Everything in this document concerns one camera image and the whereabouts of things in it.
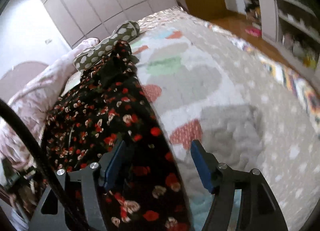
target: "gray patch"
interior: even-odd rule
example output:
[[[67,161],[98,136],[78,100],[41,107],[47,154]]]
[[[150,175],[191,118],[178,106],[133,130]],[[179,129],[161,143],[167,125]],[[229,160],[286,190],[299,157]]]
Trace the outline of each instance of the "gray patch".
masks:
[[[202,145],[219,162],[246,171],[259,165],[263,127],[257,109],[250,105],[208,107],[202,110],[200,124]]]
[[[178,56],[184,53],[189,48],[187,43],[175,43],[169,46],[165,46],[155,51],[150,56],[150,61],[166,59],[174,56]]]
[[[154,102],[161,116],[168,110],[205,99],[219,88],[222,76],[216,68],[197,66],[189,71],[185,66],[172,75],[151,76],[147,84],[158,85],[162,95]]]

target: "wooden floor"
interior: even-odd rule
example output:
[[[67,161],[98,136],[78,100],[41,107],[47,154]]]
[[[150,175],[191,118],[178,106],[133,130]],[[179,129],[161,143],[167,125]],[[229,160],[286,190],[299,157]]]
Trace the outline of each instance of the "wooden floor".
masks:
[[[245,32],[245,29],[248,26],[252,26],[252,23],[247,21],[245,15],[233,14],[225,18],[211,20],[210,22],[221,26],[222,28],[251,43],[257,49],[266,54],[269,58],[281,62],[282,64],[292,68],[292,66],[282,57],[282,55],[275,47],[264,41],[261,37],[254,37]]]

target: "green polka dot pillow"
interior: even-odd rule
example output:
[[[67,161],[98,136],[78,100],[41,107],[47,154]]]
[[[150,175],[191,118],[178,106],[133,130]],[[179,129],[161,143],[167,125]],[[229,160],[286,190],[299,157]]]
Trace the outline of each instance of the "green polka dot pillow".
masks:
[[[81,72],[87,70],[100,61],[102,55],[110,53],[117,41],[125,40],[129,42],[138,36],[139,31],[140,27],[137,22],[127,21],[118,26],[111,36],[102,40],[98,45],[87,48],[76,56],[73,64]]]

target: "black floral fabric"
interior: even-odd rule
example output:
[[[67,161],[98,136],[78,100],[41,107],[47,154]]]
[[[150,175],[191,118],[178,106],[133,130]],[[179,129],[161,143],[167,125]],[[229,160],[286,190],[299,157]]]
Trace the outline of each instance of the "black floral fabric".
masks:
[[[48,113],[42,147],[55,170],[71,172],[99,161],[119,138],[134,155],[117,185],[101,196],[108,230],[189,230],[181,179],[126,41],[59,98]],[[81,200],[79,190],[74,197]]]

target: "metal screw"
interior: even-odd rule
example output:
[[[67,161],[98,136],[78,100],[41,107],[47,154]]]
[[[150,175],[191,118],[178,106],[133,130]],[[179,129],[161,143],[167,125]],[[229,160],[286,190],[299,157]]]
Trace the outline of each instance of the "metal screw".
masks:
[[[90,164],[90,168],[91,169],[95,169],[95,168],[98,168],[98,167],[99,167],[99,163],[97,163],[97,162],[93,162],[93,163]]]
[[[259,175],[259,174],[260,174],[260,171],[259,171],[258,169],[253,169],[253,170],[252,170],[252,173],[253,173],[254,175]]]
[[[225,163],[219,163],[218,164],[218,167],[220,168],[220,169],[222,169],[222,170],[225,170],[226,168],[228,168],[228,165],[226,165]]]
[[[66,171],[64,169],[60,169],[57,171],[57,174],[60,176],[60,175],[63,175]]]

